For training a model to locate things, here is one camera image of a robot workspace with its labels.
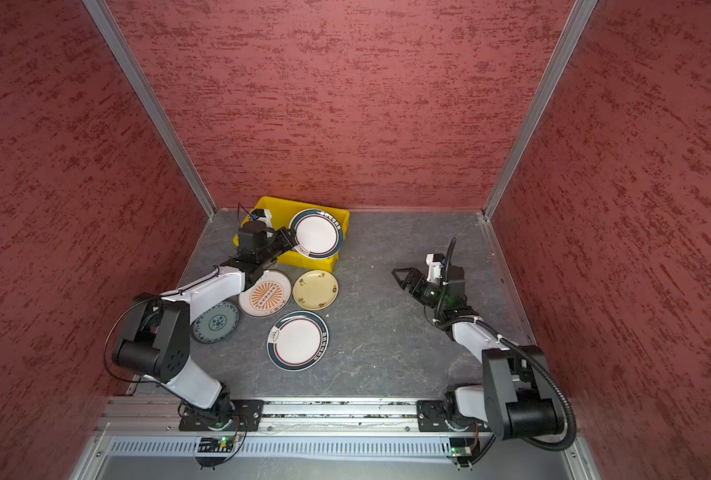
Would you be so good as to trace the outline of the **white plate green rim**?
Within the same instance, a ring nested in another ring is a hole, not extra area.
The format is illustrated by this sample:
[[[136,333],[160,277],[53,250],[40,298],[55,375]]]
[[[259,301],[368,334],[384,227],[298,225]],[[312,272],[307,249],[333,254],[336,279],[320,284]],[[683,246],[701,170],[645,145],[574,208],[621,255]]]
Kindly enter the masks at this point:
[[[316,365],[329,346],[326,322],[311,311],[296,311],[279,319],[267,339],[267,352],[277,368],[299,372]]]
[[[295,250],[309,259],[333,258],[345,243],[341,223],[321,209],[306,209],[297,213],[291,220],[290,228],[297,232]]]

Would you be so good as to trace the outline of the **cream plate small motifs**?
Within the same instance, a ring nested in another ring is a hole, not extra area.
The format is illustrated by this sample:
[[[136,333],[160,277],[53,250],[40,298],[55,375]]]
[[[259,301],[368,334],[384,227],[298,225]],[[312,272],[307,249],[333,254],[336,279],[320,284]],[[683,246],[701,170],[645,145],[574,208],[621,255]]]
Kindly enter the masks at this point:
[[[324,270],[302,274],[293,286],[295,302],[307,310],[322,310],[331,306],[340,292],[339,281]]]

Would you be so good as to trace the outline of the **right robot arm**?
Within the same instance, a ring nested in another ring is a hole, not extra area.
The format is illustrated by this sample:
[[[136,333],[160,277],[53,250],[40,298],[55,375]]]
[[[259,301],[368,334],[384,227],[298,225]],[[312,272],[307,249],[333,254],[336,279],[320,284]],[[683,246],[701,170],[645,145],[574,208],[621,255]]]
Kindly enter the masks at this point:
[[[519,346],[467,305],[463,268],[437,262],[423,274],[395,268],[401,290],[423,305],[431,326],[481,362],[481,382],[447,394],[449,422],[479,420],[499,440],[521,439],[545,450],[567,448],[577,424],[571,402],[545,366],[543,351]]]

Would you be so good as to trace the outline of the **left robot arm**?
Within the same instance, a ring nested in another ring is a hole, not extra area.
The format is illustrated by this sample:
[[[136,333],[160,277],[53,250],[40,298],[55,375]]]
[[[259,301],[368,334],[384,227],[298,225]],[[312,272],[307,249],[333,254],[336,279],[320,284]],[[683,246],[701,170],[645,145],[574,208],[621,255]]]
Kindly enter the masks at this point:
[[[230,390],[209,376],[191,356],[191,331],[196,320],[253,287],[285,253],[299,245],[296,230],[278,230],[260,220],[239,229],[234,257],[199,280],[159,295],[141,294],[117,320],[120,334],[112,362],[161,385],[181,399],[185,414],[207,430],[240,428]]]

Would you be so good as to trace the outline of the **yellow plastic bin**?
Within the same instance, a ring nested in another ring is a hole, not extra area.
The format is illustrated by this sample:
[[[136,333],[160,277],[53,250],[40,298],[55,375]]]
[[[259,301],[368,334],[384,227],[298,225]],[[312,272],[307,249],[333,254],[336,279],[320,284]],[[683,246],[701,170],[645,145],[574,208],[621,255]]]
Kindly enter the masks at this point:
[[[351,213],[281,198],[262,197],[254,208],[238,207],[241,226],[259,220],[275,230],[287,227],[299,245],[284,253],[279,263],[305,270],[334,272],[339,253],[345,246]]]

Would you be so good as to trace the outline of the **white plate orange sunburst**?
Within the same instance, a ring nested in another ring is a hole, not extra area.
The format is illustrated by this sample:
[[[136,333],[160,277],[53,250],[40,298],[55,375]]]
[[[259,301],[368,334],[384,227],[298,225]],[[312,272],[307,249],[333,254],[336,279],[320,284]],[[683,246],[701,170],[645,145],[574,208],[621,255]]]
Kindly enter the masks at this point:
[[[247,316],[266,318],[279,313],[289,303],[292,284],[278,270],[268,270],[247,291],[239,295],[239,308]]]

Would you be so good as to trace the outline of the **teal patterned small plate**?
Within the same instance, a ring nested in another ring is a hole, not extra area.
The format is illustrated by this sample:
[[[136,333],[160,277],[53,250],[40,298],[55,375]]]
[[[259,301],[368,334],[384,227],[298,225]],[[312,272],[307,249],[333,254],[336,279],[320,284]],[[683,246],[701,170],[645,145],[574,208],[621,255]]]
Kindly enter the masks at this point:
[[[238,306],[223,301],[191,323],[191,336],[199,344],[216,344],[230,338],[236,331],[240,314]]]

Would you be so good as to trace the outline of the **right controller board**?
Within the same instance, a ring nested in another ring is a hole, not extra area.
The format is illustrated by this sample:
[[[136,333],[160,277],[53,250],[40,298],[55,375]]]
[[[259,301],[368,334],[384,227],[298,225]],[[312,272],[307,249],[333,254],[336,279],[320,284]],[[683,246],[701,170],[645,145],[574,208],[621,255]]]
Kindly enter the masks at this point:
[[[447,457],[457,466],[467,468],[479,453],[477,440],[473,438],[451,437]]]

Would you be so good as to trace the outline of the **controller board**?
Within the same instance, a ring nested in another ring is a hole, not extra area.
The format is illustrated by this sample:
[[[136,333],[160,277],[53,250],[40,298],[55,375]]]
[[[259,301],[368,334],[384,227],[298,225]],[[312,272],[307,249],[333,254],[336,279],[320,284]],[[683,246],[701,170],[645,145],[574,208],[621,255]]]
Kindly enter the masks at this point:
[[[457,466],[467,468],[479,453],[477,440],[473,438],[451,437],[447,457]]]
[[[234,442],[228,438],[202,437],[197,446],[197,454],[228,455],[234,450]]]

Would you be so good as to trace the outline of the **left controller board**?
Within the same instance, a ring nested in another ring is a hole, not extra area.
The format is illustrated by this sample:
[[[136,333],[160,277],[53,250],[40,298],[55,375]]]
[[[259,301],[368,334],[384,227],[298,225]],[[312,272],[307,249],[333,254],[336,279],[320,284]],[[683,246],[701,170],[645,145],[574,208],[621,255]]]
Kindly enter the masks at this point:
[[[234,442],[228,438],[202,437],[197,446],[197,454],[228,455],[234,450]]]

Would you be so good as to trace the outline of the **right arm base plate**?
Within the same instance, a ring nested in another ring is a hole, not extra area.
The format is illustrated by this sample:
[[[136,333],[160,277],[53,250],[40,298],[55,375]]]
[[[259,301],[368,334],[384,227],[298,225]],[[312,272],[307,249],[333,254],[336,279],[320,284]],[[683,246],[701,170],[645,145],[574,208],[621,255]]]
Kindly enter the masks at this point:
[[[471,421],[453,421],[441,400],[417,400],[417,427],[423,433],[472,432]]]

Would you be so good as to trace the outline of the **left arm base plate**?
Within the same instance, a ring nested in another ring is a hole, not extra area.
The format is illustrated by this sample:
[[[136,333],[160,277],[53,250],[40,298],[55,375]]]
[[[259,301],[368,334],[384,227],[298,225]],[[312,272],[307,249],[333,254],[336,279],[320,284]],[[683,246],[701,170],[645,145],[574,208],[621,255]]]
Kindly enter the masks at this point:
[[[178,407],[179,430],[183,432],[256,432],[266,402],[257,399],[218,400],[211,409],[182,401]]]

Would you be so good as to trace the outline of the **aluminium front rail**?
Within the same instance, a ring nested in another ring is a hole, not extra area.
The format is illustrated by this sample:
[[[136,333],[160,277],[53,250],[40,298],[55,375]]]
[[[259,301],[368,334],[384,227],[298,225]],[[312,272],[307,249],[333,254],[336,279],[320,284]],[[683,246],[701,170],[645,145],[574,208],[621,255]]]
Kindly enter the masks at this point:
[[[485,433],[479,422],[472,432],[423,433],[417,427],[417,400],[397,397],[265,397],[259,436],[316,435],[431,435],[471,436]],[[95,434],[184,435],[179,430],[178,407],[173,396],[117,396],[107,400]]]

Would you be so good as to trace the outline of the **left aluminium corner post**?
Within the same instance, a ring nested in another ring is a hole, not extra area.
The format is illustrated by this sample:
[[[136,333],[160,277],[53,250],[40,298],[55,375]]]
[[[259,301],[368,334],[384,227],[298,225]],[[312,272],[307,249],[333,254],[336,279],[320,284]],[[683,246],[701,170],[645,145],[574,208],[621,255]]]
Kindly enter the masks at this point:
[[[153,87],[147,80],[143,68],[135,58],[134,52],[117,24],[109,5],[101,0],[84,0],[83,4],[110,48],[117,64],[119,64],[123,74],[131,84],[137,98],[152,120],[169,154],[173,156],[187,184],[195,194],[199,204],[201,204],[205,214],[209,219],[213,219],[219,208],[203,182],[201,175],[197,172],[191,156],[189,156],[185,145],[179,138]]]

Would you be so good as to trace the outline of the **aluminium corner post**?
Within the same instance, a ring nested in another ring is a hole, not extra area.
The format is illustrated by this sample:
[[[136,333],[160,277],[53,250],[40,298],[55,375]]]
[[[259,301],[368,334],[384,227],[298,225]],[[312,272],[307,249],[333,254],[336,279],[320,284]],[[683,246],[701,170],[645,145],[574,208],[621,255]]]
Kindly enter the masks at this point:
[[[597,0],[577,0],[569,12],[569,17],[567,22],[565,22],[565,27],[555,44],[555,49],[549,58],[549,63],[541,76],[541,81],[535,90],[535,95],[529,104],[529,109],[525,118],[523,118],[523,123],[515,136],[515,141],[505,158],[505,164],[503,164],[503,169],[487,198],[487,203],[483,208],[483,220],[491,222],[495,212],[497,211],[497,206],[499,202],[503,199],[505,195],[505,190],[529,146],[531,141],[531,136],[537,130],[537,126],[553,97],[553,92],[565,72],[565,68],[583,35],[583,30],[587,26],[587,22],[591,19],[591,14],[597,6]]]
[[[179,138],[153,87],[147,80],[143,68],[135,58],[134,52],[117,24],[109,5],[101,0],[84,0],[83,4],[110,48],[117,64],[119,64],[123,74],[131,84],[137,98],[152,120],[169,154],[173,156],[187,184],[195,194],[199,204],[201,204],[205,214],[209,219],[213,219],[219,208],[203,182],[201,175],[197,172],[191,156],[189,156],[185,145]]]

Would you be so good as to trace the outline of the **right aluminium corner post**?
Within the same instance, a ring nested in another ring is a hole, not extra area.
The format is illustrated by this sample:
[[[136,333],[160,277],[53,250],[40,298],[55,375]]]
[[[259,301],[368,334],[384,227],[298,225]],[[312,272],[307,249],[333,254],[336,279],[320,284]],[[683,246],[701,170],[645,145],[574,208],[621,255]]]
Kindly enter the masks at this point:
[[[483,208],[483,220],[491,222],[495,212],[497,211],[497,206],[499,202],[503,199],[505,195],[505,190],[529,146],[531,141],[531,136],[537,130],[537,126],[553,97],[553,92],[565,72],[565,68],[583,35],[583,30],[587,26],[587,22],[591,19],[591,14],[597,6],[597,0],[577,0],[569,12],[569,17],[567,22],[565,22],[565,27],[555,44],[555,49],[549,58],[549,63],[541,76],[541,81],[535,90],[535,95],[529,104],[529,109],[525,118],[523,118],[523,123],[515,136],[515,141],[505,158],[505,164],[503,164],[503,169],[487,198],[487,203]]]

